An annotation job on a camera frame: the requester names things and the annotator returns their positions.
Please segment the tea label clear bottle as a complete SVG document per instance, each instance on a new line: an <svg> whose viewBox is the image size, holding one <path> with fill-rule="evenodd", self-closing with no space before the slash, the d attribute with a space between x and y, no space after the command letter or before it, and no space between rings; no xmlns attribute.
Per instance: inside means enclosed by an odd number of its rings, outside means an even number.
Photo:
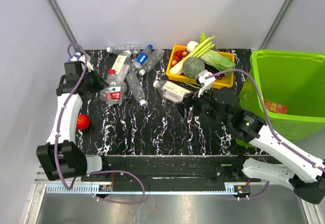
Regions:
<svg viewBox="0 0 325 224"><path fill-rule="evenodd" d="M159 94L173 103L182 102L186 94L192 93L192 91L185 89L168 80L155 80L153 87L156 88Z"/></svg>

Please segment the red label bottle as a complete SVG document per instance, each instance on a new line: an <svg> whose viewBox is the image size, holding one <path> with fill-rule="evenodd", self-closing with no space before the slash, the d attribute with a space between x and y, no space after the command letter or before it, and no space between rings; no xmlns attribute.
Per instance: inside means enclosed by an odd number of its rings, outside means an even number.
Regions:
<svg viewBox="0 0 325 224"><path fill-rule="evenodd" d="M108 105L116 105L121 102L121 83L117 78L116 71L110 69L106 82L108 86L105 89L106 103Z"/></svg>

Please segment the orange label bottle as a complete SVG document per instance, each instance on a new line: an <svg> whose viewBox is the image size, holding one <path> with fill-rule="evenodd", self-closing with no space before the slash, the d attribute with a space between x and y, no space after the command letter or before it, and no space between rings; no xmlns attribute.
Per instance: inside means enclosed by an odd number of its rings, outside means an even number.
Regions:
<svg viewBox="0 0 325 224"><path fill-rule="evenodd" d="M265 107L268 111L278 114L287 114L287 107L279 103L264 100Z"/></svg>

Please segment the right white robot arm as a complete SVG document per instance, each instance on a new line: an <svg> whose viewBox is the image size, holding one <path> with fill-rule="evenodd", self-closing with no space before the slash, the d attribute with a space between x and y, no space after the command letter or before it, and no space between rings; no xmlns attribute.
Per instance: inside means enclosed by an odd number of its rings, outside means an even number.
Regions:
<svg viewBox="0 0 325 224"><path fill-rule="evenodd" d="M267 152L281 163L275 165L240 156L231 168L235 180L250 178L276 183L311 204L324 199L324 160L300 149L272 131L261 117L241 108L239 97L229 89L187 93L175 107L183 118L192 111L222 122L234 138Z"/></svg>

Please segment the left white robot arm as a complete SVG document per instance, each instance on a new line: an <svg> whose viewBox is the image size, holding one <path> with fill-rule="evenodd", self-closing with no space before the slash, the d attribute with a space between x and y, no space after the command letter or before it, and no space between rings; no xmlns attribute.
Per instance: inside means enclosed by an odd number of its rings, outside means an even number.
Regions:
<svg viewBox="0 0 325 224"><path fill-rule="evenodd" d="M64 64L57 95L57 111L46 144L36 149L37 158L50 181L82 177L88 173L104 181L110 168L101 156L86 156L75 142L77 118L87 93L97 93L106 85L89 62L69 61Z"/></svg>

